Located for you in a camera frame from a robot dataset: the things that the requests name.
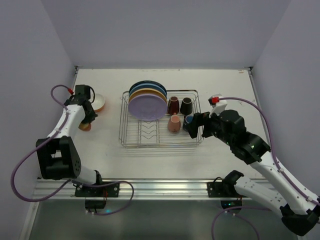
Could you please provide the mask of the orange mug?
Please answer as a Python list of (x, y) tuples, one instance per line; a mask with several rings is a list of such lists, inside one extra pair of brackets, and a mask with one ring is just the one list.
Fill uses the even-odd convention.
[(82, 131), (88, 132), (91, 130), (92, 125), (91, 123), (80, 123), (78, 128)]

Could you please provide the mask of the pink dotted mug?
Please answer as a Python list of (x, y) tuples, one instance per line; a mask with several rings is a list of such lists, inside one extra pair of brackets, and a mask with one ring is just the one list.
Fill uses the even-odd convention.
[(167, 124), (167, 129), (169, 130), (169, 132), (171, 133), (178, 133), (181, 129), (181, 120), (180, 117), (174, 113)]

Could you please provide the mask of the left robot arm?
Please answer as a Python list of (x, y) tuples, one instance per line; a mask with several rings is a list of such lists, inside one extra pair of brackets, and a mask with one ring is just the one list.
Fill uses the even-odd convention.
[(63, 104), (62, 115), (47, 138), (36, 141), (41, 176), (46, 180), (75, 180), (85, 185), (102, 182), (98, 170), (82, 165), (73, 138), (79, 126), (90, 125), (98, 116), (89, 93), (76, 93)]

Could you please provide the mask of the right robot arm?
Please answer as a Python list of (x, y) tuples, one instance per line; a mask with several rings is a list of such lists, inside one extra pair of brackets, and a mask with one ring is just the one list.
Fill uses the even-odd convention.
[(320, 197), (299, 182), (273, 156), (271, 147), (258, 135), (247, 131), (245, 120), (235, 110), (195, 113), (187, 130), (191, 138), (203, 127), (204, 138), (216, 137), (247, 165), (258, 171), (275, 188), (272, 191), (238, 171), (225, 177), (231, 189), (249, 197), (281, 217), (282, 223), (298, 236), (306, 235), (320, 220)]

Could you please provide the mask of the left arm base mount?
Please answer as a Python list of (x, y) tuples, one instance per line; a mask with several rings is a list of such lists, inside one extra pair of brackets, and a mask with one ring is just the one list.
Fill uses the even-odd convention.
[(110, 184), (105, 187), (84, 186), (74, 183), (74, 196), (85, 198), (84, 208), (87, 211), (97, 213), (98, 210), (103, 210), (107, 205), (108, 198), (117, 198), (119, 196), (120, 184), (117, 182), (101, 182), (102, 185)]

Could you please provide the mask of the orange bowl white inside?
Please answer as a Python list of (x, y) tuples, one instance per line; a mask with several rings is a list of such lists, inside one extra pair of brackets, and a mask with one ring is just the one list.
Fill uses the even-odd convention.
[(97, 113), (104, 109), (106, 104), (106, 99), (103, 95), (96, 93), (93, 102), (91, 103), (91, 106), (93, 110)]

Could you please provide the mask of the black cup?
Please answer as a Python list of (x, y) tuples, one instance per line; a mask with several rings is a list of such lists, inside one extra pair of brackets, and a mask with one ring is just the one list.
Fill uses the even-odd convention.
[(183, 115), (190, 115), (192, 111), (192, 100), (189, 97), (183, 98), (180, 106), (180, 113)]

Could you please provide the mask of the dark blue mug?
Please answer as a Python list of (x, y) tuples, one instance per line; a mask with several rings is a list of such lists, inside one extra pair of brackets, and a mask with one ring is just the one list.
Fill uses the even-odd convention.
[(182, 127), (185, 132), (189, 132), (192, 129), (192, 127), (193, 127), (192, 121), (193, 121), (193, 115), (185, 115), (184, 116)]

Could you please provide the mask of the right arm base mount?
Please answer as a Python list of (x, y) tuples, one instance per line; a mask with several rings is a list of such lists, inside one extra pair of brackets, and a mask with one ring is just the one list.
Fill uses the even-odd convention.
[(220, 176), (207, 182), (206, 190), (209, 198), (220, 198), (220, 205), (223, 209), (243, 205), (243, 196), (238, 194), (234, 186)]

